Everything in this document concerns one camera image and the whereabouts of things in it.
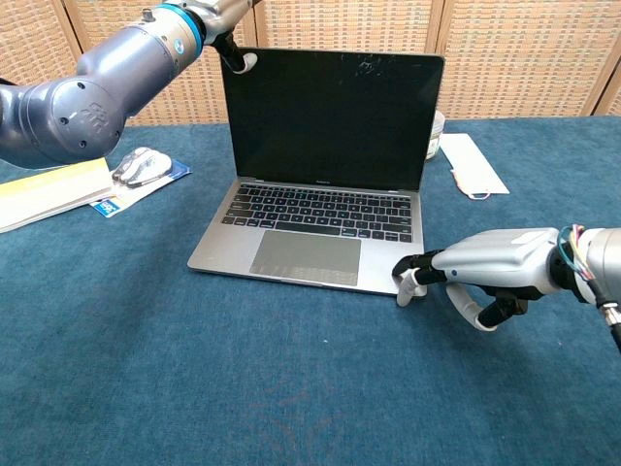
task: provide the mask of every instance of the blue carpet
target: blue carpet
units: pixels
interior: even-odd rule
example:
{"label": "blue carpet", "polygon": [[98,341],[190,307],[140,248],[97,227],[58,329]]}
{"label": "blue carpet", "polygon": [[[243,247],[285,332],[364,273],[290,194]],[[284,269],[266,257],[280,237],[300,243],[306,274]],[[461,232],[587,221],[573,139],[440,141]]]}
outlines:
{"label": "blue carpet", "polygon": [[[490,228],[621,225],[621,118],[449,122],[511,191],[470,201],[443,156],[427,249]],[[619,464],[621,356],[569,292],[491,335],[441,286],[394,299],[198,274],[235,171],[228,127],[129,128],[193,174],[104,219],[0,235],[0,464]],[[29,174],[0,164],[0,182]]]}

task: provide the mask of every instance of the colored wires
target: colored wires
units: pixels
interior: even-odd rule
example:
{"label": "colored wires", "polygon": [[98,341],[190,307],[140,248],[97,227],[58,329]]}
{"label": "colored wires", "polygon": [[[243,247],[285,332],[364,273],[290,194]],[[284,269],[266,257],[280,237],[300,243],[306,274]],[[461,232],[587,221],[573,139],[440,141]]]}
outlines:
{"label": "colored wires", "polygon": [[[572,226],[566,226],[559,232],[556,243],[561,257],[563,257],[567,265],[569,265],[585,282],[590,282],[595,279],[595,275],[593,275],[593,272],[589,269],[584,252],[578,247],[578,240],[584,230],[585,228],[583,225],[574,224]],[[564,248],[565,244],[570,245],[573,253],[573,260],[567,255]]]}

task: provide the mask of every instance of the trackpad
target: trackpad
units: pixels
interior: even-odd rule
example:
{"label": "trackpad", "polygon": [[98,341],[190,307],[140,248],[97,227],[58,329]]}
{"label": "trackpad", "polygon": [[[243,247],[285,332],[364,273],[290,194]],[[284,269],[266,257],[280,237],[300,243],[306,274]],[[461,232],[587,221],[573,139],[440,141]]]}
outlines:
{"label": "trackpad", "polygon": [[266,231],[253,274],[356,286],[360,240]]}

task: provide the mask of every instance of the blue label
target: blue label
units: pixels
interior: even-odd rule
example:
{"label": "blue label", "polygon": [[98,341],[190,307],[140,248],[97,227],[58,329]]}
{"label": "blue label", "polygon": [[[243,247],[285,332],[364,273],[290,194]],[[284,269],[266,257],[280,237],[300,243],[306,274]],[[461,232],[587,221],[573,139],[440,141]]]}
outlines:
{"label": "blue label", "polygon": [[110,199],[100,202],[96,206],[93,206],[97,212],[99,212],[102,216],[110,216],[116,211],[120,211],[120,207],[115,204]]}

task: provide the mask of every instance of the laptop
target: laptop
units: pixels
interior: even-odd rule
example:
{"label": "laptop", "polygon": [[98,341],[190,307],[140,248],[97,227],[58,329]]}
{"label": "laptop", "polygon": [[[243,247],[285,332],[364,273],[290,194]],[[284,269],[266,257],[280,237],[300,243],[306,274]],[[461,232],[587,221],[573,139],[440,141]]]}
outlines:
{"label": "laptop", "polygon": [[441,85],[436,55],[261,50],[222,66],[237,168],[188,266],[397,294],[423,247],[420,182]]}

